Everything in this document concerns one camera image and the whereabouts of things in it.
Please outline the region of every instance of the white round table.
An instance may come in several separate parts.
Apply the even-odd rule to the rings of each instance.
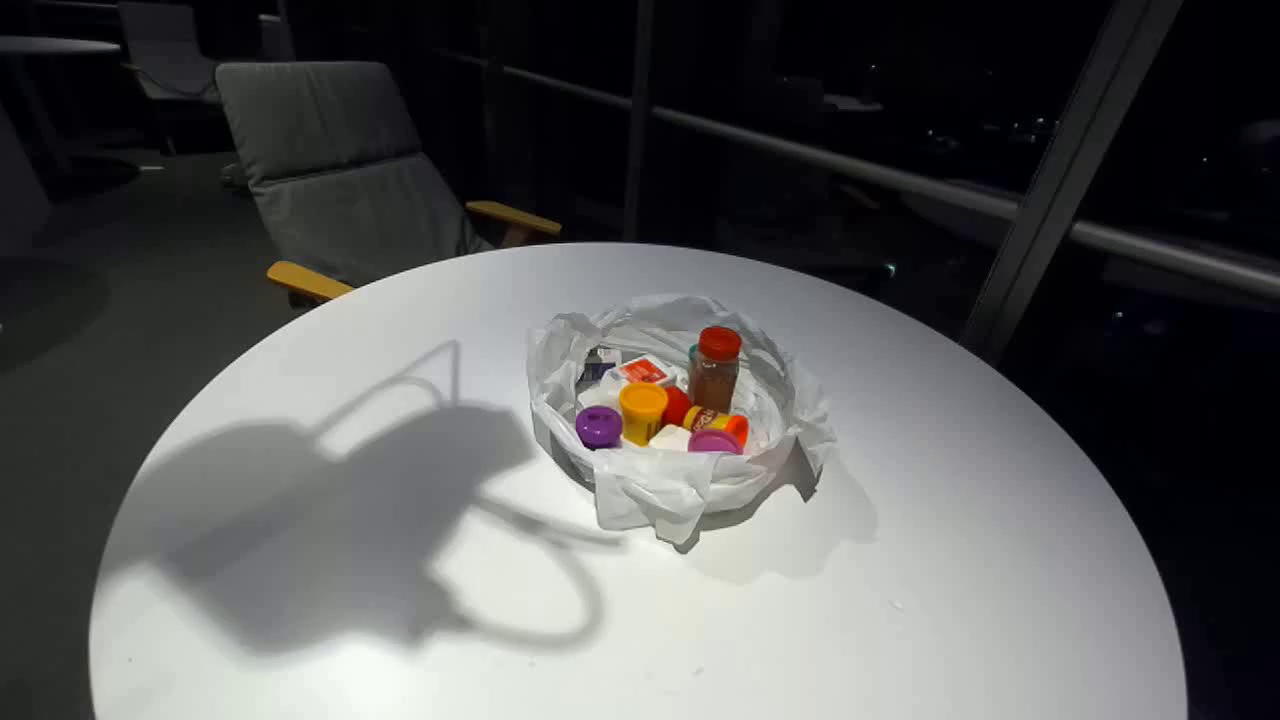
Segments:
[[[557,312],[707,292],[809,363],[844,471],[692,550],[526,436]],[[91,598],[101,720],[1184,720],[1153,554],[1088,454],[916,320],[756,260],[563,244],[280,327],[142,460]]]

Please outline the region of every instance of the chair armrest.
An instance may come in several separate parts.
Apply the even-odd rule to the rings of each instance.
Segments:
[[[337,298],[337,297],[353,292],[353,284],[331,281],[331,276],[322,276],[322,272],[317,272],[309,262],[295,262],[295,260],[276,260],[269,268],[269,281],[280,284],[280,288],[305,292],[312,298]]]
[[[487,222],[526,226],[541,236],[559,236],[559,222],[550,216],[530,216],[523,209],[500,205],[500,201],[468,201],[468,213]]]

